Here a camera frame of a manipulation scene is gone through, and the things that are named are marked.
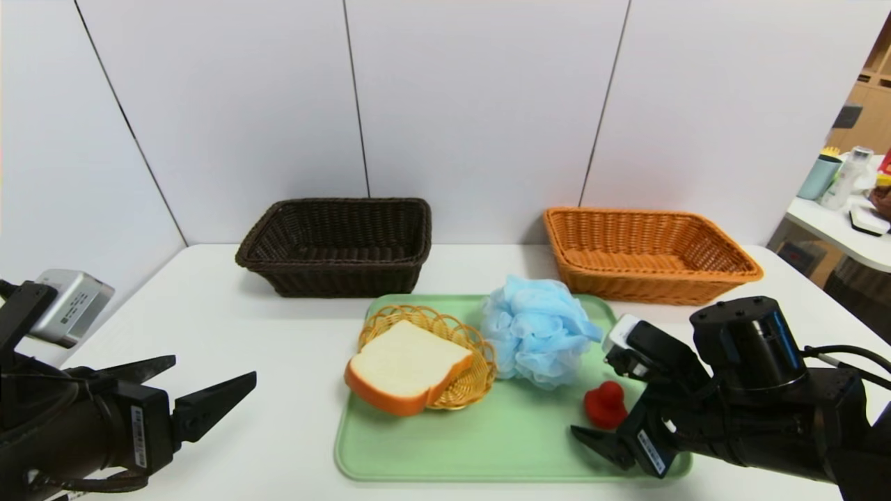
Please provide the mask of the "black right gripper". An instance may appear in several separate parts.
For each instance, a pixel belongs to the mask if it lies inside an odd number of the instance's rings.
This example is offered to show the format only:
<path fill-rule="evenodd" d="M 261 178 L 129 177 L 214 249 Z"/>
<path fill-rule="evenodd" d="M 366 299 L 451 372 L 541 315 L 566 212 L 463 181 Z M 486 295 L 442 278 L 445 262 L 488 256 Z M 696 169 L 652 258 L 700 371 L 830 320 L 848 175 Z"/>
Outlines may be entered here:
<path fill-rule="evenodd" d="M 621 470 L 637 464 L 662 479 L 682 453 L 722 459 L 723 398 L 718 390 L 703 399 L 669 386 L 648 386 L 615 434 L 571 425 L 583 446 Z"/>

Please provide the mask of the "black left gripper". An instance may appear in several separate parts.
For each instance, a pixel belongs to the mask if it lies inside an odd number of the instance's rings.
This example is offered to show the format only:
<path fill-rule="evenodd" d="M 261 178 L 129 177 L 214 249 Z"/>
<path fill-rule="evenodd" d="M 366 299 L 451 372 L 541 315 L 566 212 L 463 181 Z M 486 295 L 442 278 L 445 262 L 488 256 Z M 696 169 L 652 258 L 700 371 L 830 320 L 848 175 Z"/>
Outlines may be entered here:
<path fill-rule="evenodd" d="M 175 367 L 176 356 L 103 369 L 4 379 L 3 500 L 73 500 L 140 491 L 184 442 L 204 437 L 257 386 L 251 372 L 178 397 L 147 381 Z"/>

